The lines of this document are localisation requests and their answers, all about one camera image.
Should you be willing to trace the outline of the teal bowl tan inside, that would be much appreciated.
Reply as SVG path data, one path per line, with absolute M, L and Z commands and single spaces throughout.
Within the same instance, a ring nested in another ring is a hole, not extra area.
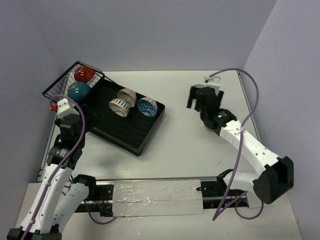
M 91 87 L 84 83 L 75 81 L 67 89 L 67 96 L 75 102 L 80 102 L 91 91 Z

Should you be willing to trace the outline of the white bowl orange rim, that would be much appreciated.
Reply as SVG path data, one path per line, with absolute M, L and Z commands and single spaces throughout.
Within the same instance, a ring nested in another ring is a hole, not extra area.
M 126 118 L 129 114 L 129 104 L 119 98 L 114 98 L 108 103 L 109 108 L 118 116 Z

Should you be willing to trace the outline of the red floral bowl white inside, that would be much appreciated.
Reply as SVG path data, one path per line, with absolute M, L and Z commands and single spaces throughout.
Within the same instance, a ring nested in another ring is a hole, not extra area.
M 95 71 L 86 65 L 81 65 L 74 71 L 75 81 L 85 84 L 89 83 L 95 75 Z

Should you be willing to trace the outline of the brown patterned bowl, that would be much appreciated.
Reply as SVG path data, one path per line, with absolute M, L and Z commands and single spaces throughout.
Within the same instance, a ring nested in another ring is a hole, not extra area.
M 135 91 L 129 88 L 123 88 L 116 94 L 118 99 L 121 99 L 128 103 L 130 108 L 133 108 L 137 102 L 137 94 Z

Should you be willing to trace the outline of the blue triangle patterned bowl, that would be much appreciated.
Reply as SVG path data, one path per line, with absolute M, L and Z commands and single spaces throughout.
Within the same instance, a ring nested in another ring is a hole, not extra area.
M 136 102 L 138 110 L 147 117 L 155 117 L 158 111 L 156 101 L 149 97 L 143 97 Z

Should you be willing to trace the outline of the mint green bowl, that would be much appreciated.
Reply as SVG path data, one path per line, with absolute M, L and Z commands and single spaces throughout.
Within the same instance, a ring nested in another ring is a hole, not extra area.
M 193 85 L 193 87 L 200 89 L 200 88 L 205 88 L 206 86 L 203 84 L 195 84 L 195 85 Z

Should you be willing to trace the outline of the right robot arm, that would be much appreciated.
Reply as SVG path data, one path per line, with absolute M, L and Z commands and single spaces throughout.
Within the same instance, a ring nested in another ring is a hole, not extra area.
M 190 88 L 187 108 L 200 113 L 204 125 L 225 139 L 246 158 L 254 173 L 233 173 L 228 169 L 218 176 L 218 192 L 229 195 L 233 190 L 255 193 L 265 204 L 270 205 L 294 186 L 294 162 L 287 156 L 280 157 L 267 149 L 253 135 L 244 130 L 241 122 L 229 110 L 221 108 L 223 91 L 215 92 L 201 84 Z

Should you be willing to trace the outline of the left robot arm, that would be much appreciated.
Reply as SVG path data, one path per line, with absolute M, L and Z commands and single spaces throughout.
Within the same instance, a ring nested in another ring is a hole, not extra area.
M 35 200 L 18 228 L 7 234 L 8 240 L 60 240 L 78 206 L 98 193 L 96 179 L 78 175 L 69 192 L 61 197 L 85 146 L 86 120 L 77 104 L 67 99 L 55 104 L 60 134 L 49 151 L 47 166 Z

